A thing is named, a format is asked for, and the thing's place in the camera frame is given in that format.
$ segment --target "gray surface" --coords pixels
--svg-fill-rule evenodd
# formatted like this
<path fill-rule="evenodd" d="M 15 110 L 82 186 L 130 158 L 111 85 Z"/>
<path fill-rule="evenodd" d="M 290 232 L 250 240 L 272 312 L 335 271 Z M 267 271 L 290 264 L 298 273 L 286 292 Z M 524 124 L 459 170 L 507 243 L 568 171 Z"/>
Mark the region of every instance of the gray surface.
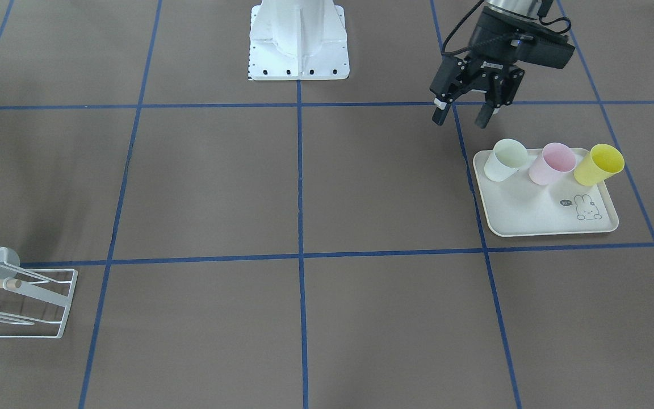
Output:
<path fill-rule="evenodd" d="M 604 104 L 636 183 L 607 181 L 618 230 L 514 239 L 482 209 L 477 230 L 452 113 L 437 127 L 405 104 L 433 100 L 431 6 L 446 36 L 475 0 L 337 2 L 350 78 L 306 81 L 301 102 L 352 105 L 303 107 L 293 82 L 246 80 L 256 3 L 163 0 L 148 70 L 155 0 L 13 3 L 0 244 L 81 274 L 64 339 L 0 340 L 0 407 L 654 408 L 654 240 L 636 196 L 654 228 L 654 1 L 566 2 L 599 97 L 624 100 Z M 468 160 L 502 137 L 614 143 L 579 55 L 520 66 L 517 104 L 485 130 L 458 106 Z M 141 91 L 176 105 L 138 109 Z M 200 103 L 215 105 L 178 105 Z M 244 103 L 291 106 L 229 106 Z"/>
<path fill-rule="evenodd" d="M 88 407 L 299 406 L 296 261 L 111 274 Z"/>
<path fill-rule="evenodd" d="M 654 249 L 492 260 L 524 407 L 654 407 Z"/>

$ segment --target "white tray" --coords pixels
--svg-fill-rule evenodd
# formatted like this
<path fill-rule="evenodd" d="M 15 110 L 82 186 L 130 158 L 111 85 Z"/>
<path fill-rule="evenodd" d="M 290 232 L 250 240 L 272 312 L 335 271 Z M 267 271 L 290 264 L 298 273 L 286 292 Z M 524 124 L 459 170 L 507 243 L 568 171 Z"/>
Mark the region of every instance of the white tray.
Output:
<path fill-rule="evenodd" d="M 541 149 L 528 149 L 529 161 L 503 182 L 486 178 L 483 166 L 491 151 L 473 157 L 478 190 L 488 228 L 501 237 L 607 233 L 620 225 L 605 182 L 582 186 L 568 173 L 548 186 L 529 179 L 529 166 Z M 577 163 L 587 155 L 573 148 Z"/>

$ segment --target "pink cup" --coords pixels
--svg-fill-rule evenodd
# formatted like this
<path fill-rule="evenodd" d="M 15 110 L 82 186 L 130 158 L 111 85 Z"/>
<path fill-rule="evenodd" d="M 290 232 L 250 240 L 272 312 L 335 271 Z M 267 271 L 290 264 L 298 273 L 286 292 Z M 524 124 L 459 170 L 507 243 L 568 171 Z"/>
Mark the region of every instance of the pink cup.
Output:
<path fill-rule="evenodd" d="M 577 158 L 570 147 L 552 142 L 546 145 L 529 168 L 529 178 L 538 185 L 558 181 L 577 166 Z"/>

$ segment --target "yellow cup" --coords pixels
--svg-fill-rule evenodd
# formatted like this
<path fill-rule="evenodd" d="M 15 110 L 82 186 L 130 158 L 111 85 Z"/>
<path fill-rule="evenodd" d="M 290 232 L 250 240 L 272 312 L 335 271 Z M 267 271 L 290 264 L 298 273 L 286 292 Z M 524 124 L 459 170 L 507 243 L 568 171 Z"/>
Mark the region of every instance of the yellow cup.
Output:
<path fill-rule="evenodd" d="M 612 145 L 600 143 L 595 145 L 582 162 L 574 169 L 574 179 L 584 186 L 593 186 L 613 174 L 622 172 L 625 158 Z"/>

